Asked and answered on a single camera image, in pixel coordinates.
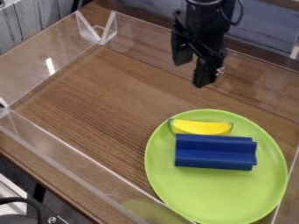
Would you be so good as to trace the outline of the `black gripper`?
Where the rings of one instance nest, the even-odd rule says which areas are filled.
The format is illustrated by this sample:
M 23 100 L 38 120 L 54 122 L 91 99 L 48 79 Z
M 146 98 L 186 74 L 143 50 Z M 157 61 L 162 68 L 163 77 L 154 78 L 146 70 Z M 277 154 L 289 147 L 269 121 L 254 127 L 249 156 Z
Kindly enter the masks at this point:
M 193 84 L 203 88 L 225 73 L 225 35 L 237 24 L 233 20 L 237 0 L 185 2 L 186 10 L 174 12 L 173 62 L 182 66 L 193 61 L 193 55 L 198 56 Z

